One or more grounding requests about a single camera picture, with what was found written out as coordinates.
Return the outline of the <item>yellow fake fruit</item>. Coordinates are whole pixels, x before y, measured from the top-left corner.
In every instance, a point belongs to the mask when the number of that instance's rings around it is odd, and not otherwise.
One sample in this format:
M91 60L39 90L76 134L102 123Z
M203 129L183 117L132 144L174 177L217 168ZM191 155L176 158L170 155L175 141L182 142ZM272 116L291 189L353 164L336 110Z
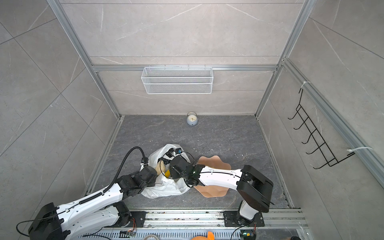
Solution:
M165 172L165 176L166 176L166 178L169 178L171 176L171 173L169 170Z

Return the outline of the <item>white plastic bag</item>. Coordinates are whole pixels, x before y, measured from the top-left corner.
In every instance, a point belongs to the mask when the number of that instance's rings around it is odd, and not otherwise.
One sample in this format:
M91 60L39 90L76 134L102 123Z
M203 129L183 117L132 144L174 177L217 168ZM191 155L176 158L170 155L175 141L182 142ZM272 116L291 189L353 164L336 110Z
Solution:
M165 153L171 148L181 148L182 156L187 160L188 163L191 162L187 154L183 153L184 149L180 145L166 144L164 147L156 150L155 152L149 155L149 166L156 170L159 158L165 157L165 159L167 160L173 159L174 157L168 158L167 156L165 156ZM169 167L165 167L165 165L162 164L161 169L162 172L160 172L160 168L158 168L157 170L158 176L155 181L155 186L146 187L141 192L141 195L149 199L156 199L159 197L179 196L190 190L190 187L187 186L183 178L173 180L171 178L165 177L162 174L165 174Z

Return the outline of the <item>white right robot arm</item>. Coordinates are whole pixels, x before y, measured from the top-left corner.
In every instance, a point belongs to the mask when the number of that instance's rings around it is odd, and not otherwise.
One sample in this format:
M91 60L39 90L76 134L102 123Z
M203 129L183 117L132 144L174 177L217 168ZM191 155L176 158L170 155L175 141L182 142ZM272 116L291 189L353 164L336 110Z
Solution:
M170 177L184 179L188 187L222 187L236 190L243 198L235 214L224 214L236 226L247 226L267 213L272 204L274 183L250 165L242 169L222 170L189 163L178 155L170 161Z

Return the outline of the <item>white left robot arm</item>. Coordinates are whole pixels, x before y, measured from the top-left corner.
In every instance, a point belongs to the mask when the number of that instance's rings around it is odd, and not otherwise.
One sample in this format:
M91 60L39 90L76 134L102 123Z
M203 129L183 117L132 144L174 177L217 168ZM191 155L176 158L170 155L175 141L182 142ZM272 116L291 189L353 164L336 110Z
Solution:
M28 230L31 240L70 240L103 227L124 227L132 214L124 199L140 194L155 184L157 171L146 166L139 172L121 176L88 197L41 208Z

